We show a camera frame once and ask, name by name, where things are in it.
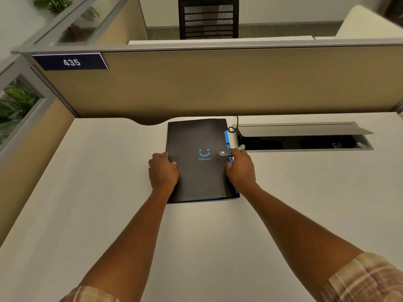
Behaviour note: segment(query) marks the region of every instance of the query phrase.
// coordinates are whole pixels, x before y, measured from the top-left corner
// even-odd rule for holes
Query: black cable
[[[236,116],[237,117],[237,126],[236,127],[233,127],[233,126],[230,126],[230,127],[228,127],[228,132],[230,132],[230,133],[237,133],[237,135],[239,135],[240,137],[242,137],[243,138],[243,135],[241,134],[241,132],[239,131],[239,129],[238,129],[238,124],[239,124],[239,117],[238,116]]]

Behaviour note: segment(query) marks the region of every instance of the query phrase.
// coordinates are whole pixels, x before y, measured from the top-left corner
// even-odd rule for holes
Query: forearm
[[[169,188],[153,192],[80,285],[110,293],[122,302],[140,301],[151,268]]]
[[[318,301],[327,280],[362,253],[257,184],[241,193],[259,214],[294,274]]]

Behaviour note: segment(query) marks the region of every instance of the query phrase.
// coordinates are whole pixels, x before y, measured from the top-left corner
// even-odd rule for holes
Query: floor
[[[335,36],[342,22],[300,23],[290,25],[239,25],[239,38],[282,36]],[[179,27],[148,28],[149,40],[179,39]]]

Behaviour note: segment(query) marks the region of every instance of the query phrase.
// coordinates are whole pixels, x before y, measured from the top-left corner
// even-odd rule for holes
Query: shirt sleeve
[[[326,302],[403,302],[403,273],[383,257],[363,253],[334,274]]]
[[[73,289],[60,302],[120,302],[120,300],[97,288],[79,286]]]

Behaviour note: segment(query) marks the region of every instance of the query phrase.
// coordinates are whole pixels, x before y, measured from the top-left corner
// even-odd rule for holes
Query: desk surface
[[[374,150],[254,152],[258,183],[403,269],[403,121],[397,114],[239,120],[324,121],[356,121],[374,132],[368,136]],[[227,122],[236,119],[227,117]],[[166,129],[166,122],[74,120],[0,248],[2,301],[55,302],[79,283],[149,196],[148,159],[164,151]],[[142,301],[313,299],[241,197],[167,206]]]

